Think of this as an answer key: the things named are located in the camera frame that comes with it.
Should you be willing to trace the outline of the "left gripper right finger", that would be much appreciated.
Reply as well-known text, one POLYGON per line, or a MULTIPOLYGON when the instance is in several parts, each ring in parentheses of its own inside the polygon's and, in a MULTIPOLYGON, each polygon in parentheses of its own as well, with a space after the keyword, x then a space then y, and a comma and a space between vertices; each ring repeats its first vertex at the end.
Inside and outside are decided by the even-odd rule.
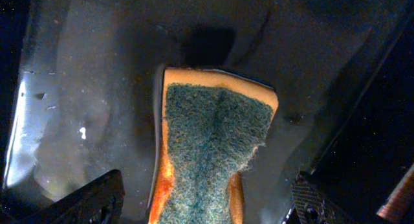
POLYGON ((299 172, 292 182, 291 198, 301 223, 357 223, 322 192, 320 184, 307 172, 299 172))

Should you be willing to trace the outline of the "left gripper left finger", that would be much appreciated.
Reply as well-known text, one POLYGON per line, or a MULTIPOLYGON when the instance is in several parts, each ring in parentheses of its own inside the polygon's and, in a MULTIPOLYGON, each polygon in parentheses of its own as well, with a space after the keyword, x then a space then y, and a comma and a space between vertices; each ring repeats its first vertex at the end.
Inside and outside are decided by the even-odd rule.
POLYGON ((122 214, 124 185, 120 170, 111 170, 17 224, 116 224, 122 214))

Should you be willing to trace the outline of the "green and orange sponge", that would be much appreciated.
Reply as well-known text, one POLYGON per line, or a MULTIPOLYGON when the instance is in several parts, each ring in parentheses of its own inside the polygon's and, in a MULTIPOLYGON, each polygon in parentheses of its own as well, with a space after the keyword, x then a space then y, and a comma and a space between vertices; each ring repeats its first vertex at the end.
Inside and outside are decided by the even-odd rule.
POLYGON ((275 90, 218 69, 162 67, 150 223, 242 223, 241 172, 265 145, 275 90))

